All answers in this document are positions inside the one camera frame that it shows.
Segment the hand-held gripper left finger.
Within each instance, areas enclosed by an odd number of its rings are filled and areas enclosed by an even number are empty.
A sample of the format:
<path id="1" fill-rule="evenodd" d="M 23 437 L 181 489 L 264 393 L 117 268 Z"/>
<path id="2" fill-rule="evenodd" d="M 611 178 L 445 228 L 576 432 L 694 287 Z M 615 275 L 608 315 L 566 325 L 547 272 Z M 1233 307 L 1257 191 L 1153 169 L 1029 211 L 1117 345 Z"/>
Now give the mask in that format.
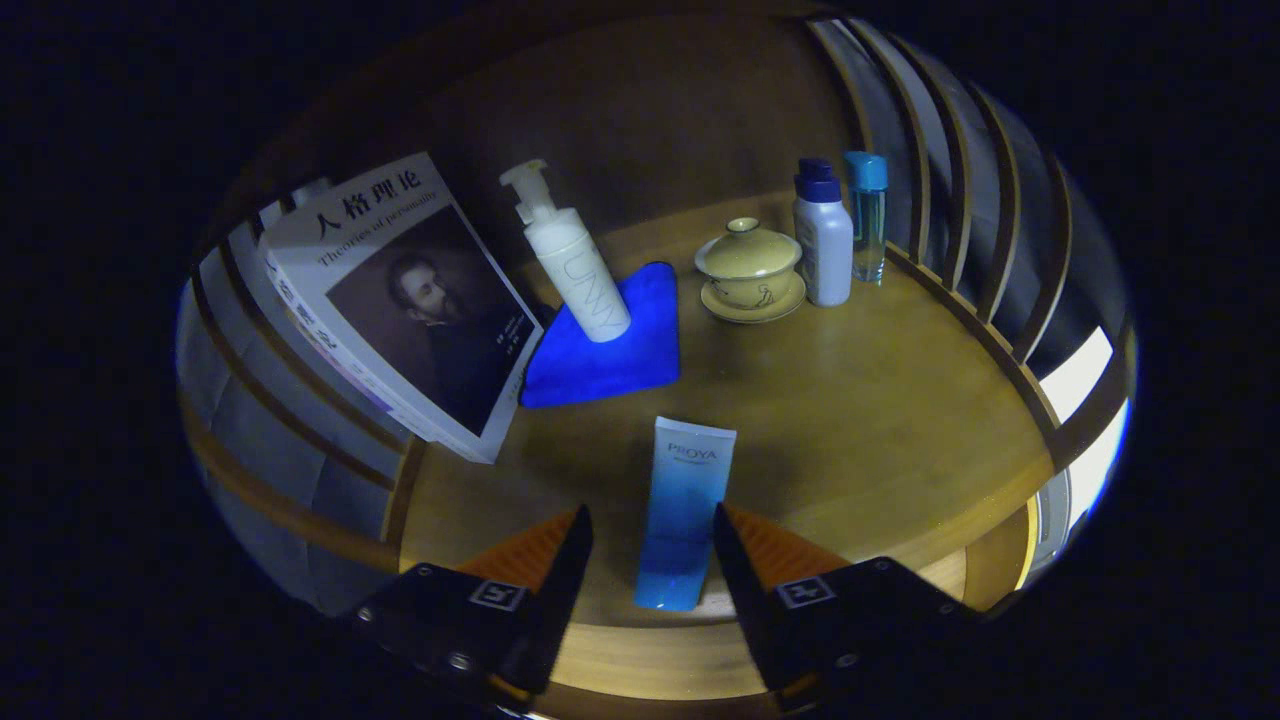
<path id="1" fill-rule="evenodd" d="M 358 601 L 346 625 L 435 692 L 526 714 L 550 684 L 591 551 L 581 503 L 458 568 L 413 565 Z"/>

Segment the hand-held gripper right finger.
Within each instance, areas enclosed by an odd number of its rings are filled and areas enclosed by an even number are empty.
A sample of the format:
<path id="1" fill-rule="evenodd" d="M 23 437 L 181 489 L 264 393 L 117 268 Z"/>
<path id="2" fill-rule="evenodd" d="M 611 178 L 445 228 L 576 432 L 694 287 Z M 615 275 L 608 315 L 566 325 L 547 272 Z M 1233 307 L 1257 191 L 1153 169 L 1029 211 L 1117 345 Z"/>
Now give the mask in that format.
<path id="1" fill-rule="evenodd" d="M 749 653 L 782 714 L 929 714 L 986 615 L 879 556 L 850 562 L 718 503 L 713 539 Z"/>

